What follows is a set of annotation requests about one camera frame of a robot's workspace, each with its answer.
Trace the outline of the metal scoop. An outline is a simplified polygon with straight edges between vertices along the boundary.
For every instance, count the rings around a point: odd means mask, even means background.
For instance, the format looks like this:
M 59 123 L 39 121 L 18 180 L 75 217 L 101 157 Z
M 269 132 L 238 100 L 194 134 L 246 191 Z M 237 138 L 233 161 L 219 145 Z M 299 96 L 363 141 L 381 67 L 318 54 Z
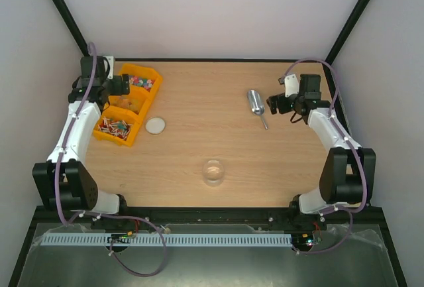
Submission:
M 250 89 L 247 91 L 246 96 L 252 113 L 259 116 L 264 128 L 268 130 L 268 124 L 264 118 L 265 107 L 260 94 L 256 90 Z

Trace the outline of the yellow bin with star candies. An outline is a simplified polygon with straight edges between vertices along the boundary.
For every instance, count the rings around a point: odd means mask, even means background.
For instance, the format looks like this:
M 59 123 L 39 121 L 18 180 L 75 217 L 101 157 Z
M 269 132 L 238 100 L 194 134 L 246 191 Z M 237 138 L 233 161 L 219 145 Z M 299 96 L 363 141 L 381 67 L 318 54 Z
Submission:
M 129 76 L 131 94 L 137 93 L 149 100 L 156 97 L 163 82 L 162 76 L 155 69 L 134 64 L 123 64 L 119 74 Z

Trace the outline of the yellow bin with lollipops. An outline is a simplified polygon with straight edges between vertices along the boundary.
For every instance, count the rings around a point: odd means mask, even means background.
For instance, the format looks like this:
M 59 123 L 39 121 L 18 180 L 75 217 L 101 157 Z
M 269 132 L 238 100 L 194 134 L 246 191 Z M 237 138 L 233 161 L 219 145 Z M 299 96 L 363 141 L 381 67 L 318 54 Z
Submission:
M 102 112 L 93 128 L 93 136 L 119 146 L 132 146 L 140 129 L 138 117 L 132 111 L 110 106 Z

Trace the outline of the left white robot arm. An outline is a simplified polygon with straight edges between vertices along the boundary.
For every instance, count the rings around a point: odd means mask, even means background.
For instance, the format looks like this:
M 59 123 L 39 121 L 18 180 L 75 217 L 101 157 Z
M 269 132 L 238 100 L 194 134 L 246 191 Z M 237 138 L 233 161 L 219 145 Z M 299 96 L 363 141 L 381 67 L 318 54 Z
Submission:
M 113 73 L 112 56 L 85 56 L 81 75 L 68 95 L 68 114 L 54 150 L 46 162 L 36 163 L 32 177 L 44 207 L 85 210 L 100 214 L 119 212 L 123 197 L 99 189 L 84 165 L 89 140 L 110 96 L 130 92 L 127 76 Z

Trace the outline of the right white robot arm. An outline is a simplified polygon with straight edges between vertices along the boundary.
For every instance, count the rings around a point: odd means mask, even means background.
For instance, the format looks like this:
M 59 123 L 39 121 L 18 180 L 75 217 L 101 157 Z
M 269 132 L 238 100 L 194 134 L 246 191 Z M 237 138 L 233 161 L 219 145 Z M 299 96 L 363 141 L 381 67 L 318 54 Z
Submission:
M 324 215 L 340 207 L 362 210 L 372 195 L 376 153 L 356 142 L 341 125 L 331 103 L 321 99 L 321 76 L 291 74 L 279 82 L 285 92 L 266 100 L 271 113 L 299 115 L 290 121 L 304 121 L 327 151 L 318 187 L 298 196 L 298 206 L 289 212 L 290 223 L 301 229 L 311 222 L 312 214 Z

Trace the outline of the white jar lid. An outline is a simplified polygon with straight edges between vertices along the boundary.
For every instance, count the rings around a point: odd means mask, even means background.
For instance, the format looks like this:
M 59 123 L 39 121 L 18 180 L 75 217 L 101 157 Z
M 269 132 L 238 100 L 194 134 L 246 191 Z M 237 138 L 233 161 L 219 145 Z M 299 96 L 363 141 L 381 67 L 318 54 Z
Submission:
M 166 128 L 166 122 L 161 117 L 151 117 L 145 122 L 144 127 L 151 135 L 159 135 Z

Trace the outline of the clear plastic jar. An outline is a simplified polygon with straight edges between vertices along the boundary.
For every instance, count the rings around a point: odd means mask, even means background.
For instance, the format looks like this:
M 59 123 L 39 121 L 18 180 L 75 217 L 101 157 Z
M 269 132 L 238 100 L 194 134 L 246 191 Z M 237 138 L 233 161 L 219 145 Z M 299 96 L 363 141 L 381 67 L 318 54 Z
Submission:
M 225 168 L 218 160 L 208 160 L 202 169 L 203 181 L 211 187 L 219 186 L 225 177 Z

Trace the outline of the black aluminium frame rail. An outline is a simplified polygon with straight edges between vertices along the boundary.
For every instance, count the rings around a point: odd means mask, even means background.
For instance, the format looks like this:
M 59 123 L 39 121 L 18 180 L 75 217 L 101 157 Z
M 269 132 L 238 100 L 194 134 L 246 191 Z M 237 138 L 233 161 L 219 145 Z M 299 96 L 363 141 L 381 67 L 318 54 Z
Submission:
M 249 225 L 254 229 L 261 228 L 265 231 L 284 231 L 288 233 L 312 232 L 317 224 L 321 230 L 326 225 L 348 223 L 346 212 L 338 211 L 324 216 L 324 221 L 318 215 L 301 215 L 288 207 L 128 207 L 124 215 L 142 217 L 159 225 Z M 388 225 L 381 207 L 366 207 L 364 211 L 353 216 L 354 226 L 378 225 L 381 230 L 386 230 Z M 94 229 L 106 231 L 120 231 L 134 228 L 134 221 L 114 220 L 101 218 L 92 221 L 90 216 L 83 217 L 75 223 L 93 225 Z M 59 219 L 56 212 L 47 211 L 37 207 L 30 222 L 30 228 L 40 223 L 56 223 Z

